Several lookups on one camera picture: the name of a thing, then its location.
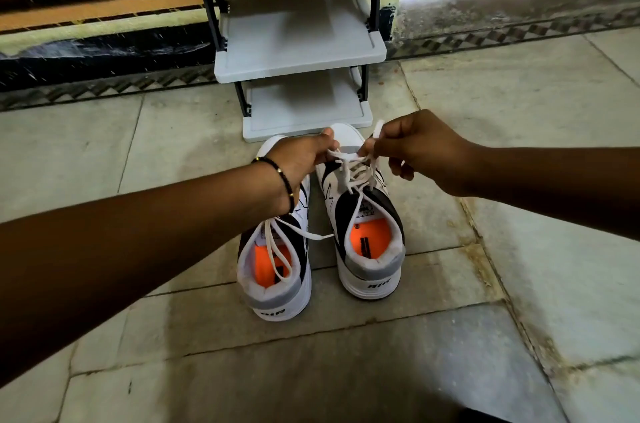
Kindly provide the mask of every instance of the black beaded bracelet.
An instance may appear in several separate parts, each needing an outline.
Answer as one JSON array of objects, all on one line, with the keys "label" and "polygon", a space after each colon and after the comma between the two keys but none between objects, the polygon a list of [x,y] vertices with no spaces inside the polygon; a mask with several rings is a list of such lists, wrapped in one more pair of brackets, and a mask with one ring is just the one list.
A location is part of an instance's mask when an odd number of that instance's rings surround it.
[{"label": "black beaded bracelet", "polygon": [[296,205],[293,202],[293,189],[291,188],[291,184],[289,183],[289,179],[287,178],[287,176],[284,175],[284,172],[282,171],[282,169],[280,167],[278,167],[278,164],[276,162],[274,162],[271,159],[268,159],[267,157],[256,157],[251,161],[251,163],[254,163],[254,162],[265,162],[265,163],[268,163],[271,167],[276,169],[277,173],[280,174],[280,178],[284,182],[284,186],[285,186],[285,188],[287,190],[287,193],[289,195],[289,214],[291,214],[293,212],[293,209],[296,207]]}]

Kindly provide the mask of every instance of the tiled floor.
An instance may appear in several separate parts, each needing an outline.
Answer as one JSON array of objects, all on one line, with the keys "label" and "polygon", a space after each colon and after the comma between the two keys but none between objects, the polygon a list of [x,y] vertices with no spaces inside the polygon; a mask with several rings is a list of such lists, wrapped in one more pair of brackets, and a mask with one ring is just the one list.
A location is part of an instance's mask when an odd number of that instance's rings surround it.
[{"label": "tiled floor", "polygon": [[[376,118],[433,109],[490,145],[638,145],[639,50],[628,29],[385,63],[370,101]],[[242,165],[259,145],[241,123],[225,85],[0,114],[0,220]],[[308,308],[264,322],[233,283],[231,240],[0,390],[3,420],[636,420],[640,244],[385,178],[409,253],[388,299],[349,296],[327,240]],[[312,190],[311,228],[328,233]]]}]

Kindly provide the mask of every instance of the orange insole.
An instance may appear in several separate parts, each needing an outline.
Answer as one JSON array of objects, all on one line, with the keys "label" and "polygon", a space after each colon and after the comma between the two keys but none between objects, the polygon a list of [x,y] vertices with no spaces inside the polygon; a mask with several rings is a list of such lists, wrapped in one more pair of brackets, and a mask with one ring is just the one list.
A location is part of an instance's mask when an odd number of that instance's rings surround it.
[{"label": "orange insole", "polygon": [[[263,286],[264,288],[269,288],[272,285],[275,285],[280,281],[278,275],[276,275],[273,271],[273,266],[271,265],[271,260],[269,259],[269,252],[267,251],[266,246],[254,246],[255,250],[255,265],[253,267],[253,272],[255,274],[255,281],[258,285]],[[291,254],[286,246],[278,246],[280,252],[284,255],[289,263],[291,263]],[[276,262],[276,268],[279,269],[280,275],[283,278],[286,278],[289,275],[289,270],[280,258],[276,256],[276,253],[273,254],[273,260]]]},{"label": "orange insole", "polygon": [[375,260],[387,250],[391,242],[391,229],[386,219],[373,219],[354,224],[349,240],[357,254]]}]

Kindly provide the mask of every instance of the shoe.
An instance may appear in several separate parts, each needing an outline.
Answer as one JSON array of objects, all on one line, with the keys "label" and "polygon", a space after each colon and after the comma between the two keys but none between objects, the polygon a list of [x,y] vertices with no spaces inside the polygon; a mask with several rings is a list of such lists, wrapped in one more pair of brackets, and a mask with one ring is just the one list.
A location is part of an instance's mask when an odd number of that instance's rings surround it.
[{"label": "shoe", "polygon": [[[269,138],[257,156],[266,155],[281,138],[285,137]],[[308,240],[330,237],[307,232],[309,188],[310,178],[306,176],[300,184],[300,200],[293,213],[267,219],[240,238],[237,281],[247,304],[261,319],[286,321],[309,303]]]},{"label": "shoe", "polygon": [[[340,150],[332,152],[335,160],[316,166],[316,174],[335,234],[340,281],[358,298],[384,298],[400,282],[406,252],[402,221],[376,160],[358,157],[363,136],[350,125],[331,128]],[[374,138],[381,128],[380,121]]]}]

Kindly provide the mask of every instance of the shoe rack shelf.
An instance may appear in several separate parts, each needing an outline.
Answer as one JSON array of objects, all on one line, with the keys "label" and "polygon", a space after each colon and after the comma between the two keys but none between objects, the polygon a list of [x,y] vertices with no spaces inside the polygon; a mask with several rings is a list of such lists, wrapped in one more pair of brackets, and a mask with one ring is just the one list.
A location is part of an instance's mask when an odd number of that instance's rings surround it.
[{"label": "shoe rack shelf", "polygon": [[203,1],[214,72],[235,83],[246,141],[372,124],[367,65],[387,54],[380,0]]}]

